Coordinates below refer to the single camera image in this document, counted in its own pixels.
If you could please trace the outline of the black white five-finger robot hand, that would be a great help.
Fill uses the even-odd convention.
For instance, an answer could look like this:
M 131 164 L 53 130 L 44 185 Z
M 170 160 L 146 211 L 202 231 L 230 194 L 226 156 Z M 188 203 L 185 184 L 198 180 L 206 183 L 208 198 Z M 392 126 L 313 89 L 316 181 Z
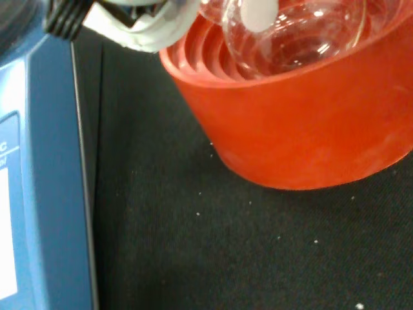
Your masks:
M 48 1 L 43 29 L 73 41 L 87 28 L 118 45 L 158 52 L 179 41 L 202 15 L 223 20 L 228 1 Z

